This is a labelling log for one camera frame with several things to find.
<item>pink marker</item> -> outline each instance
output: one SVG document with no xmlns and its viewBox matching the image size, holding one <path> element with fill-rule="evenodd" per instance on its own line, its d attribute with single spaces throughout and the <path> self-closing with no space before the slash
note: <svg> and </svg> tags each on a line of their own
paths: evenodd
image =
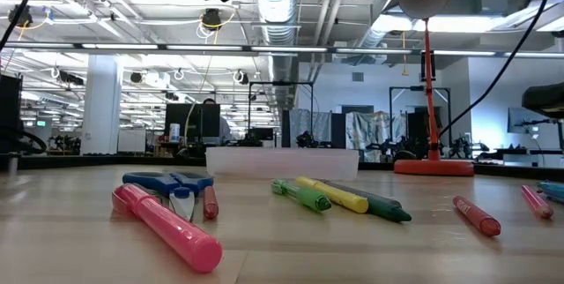
<svg viewBox="0 0 564 284">
<path fill-rule="evenodd" d="M 194 270 L 209 273 L 221 260 L 221 244 L 192 223 L 165 208 L 136 185 L 126 183 L 112 194 L 114 209 L 132 211 L 160 235 Z"/>
<path fill-rule="evenodd" d="M 553 216 L 553 209 L 539 196 L 536 192 L 532 191 L 531 188 L 526 185 L 521 186 L 521 191 L 523 196 L 531 205 L 533 211 L 543 219 L 550 219 Z"/>
</svg>

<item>yellow marker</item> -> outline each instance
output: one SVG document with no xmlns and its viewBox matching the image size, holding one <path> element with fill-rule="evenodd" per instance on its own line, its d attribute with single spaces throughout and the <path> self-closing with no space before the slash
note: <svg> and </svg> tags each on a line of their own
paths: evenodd
<svg viewBox="0 0 564 284">
<path fill-rule="evenodd" d="M 325 183 L 307 177 L 296 178 L 296 184 L 309 187 L 324 193 L 333 202 L 353 210 L 356 213 L 365 213 L 368 210 L 368 200 L 353 193 L 342 191 Z"/>
</svg>

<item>dark green marker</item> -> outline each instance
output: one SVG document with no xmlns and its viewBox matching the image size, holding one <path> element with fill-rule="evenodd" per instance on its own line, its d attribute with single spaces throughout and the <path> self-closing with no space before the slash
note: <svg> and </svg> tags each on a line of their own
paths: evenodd
<svg viewBox="0 0 564 284">
<path fill-rule="evenodd" d="M 272 192 L 278 195 L 287 195 L 295 198 L 302 205 L 317 212 L 331 208 L 331 202 L 322 192 L 311 188 L 298 187 L 287 181 L 277 179 L 272 181 Z"/>
<path fill-rule="evenodd" d="M 368 211 L 367 213 L 377 215 L 387 220 L 391 220 L 394 222 L 401 222 L 401 221 L 411 221 L 412 217 L 409 213 L 406 213 L 404 209 L 402 209 L 402 205 L 390 198 L 381 197 L 370 192 L 366 191 L 359 191 L 357 189 L 343 186 L 338 183 L 333 183 L 326 181 L 331 187 L 339 188 L 342 191 L 348 191 L 353 193 L 357 196 L 364 197 L 368 199 Z"/>
</svg>

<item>plastic bin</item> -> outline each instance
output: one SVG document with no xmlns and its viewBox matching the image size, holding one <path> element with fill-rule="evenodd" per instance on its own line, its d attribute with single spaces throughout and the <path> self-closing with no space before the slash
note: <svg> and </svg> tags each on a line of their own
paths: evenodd
<svg viewBox="0 0 564 284">
<path fill-rule="evenodd" d="M 213 176 L 344 181 L 356 178 L 359 167 L 359 153 L 342 149 L 211 147 L 205 157 Z"/>
</svg>

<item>table surface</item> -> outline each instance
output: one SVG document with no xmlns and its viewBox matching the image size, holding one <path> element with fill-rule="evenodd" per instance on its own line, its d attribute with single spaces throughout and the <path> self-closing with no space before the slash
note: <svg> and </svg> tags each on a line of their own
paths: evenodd
<svg viewBox="0 0 564 284">
<path fill-rule="evenodd" d="M 216 178 L 219 217 L 194 222 L 222 243 L 210 274 L 193 273 L 143 222 L 112 214 L 111 191 L 130 171 L 204 168 L 100 166 L 0 176 L 0 282 L 27 283 L 563 283 L 564 206 L 536 218 L 520 186 L 477 176 L 359 172 L 352 187 L 399 200 L 396 224 L 334 206 L 318 214 L 271 194 L 269 179 Z M 465 196 L 495 217 L 482 236 L 457 211 Z"/>
</svg>

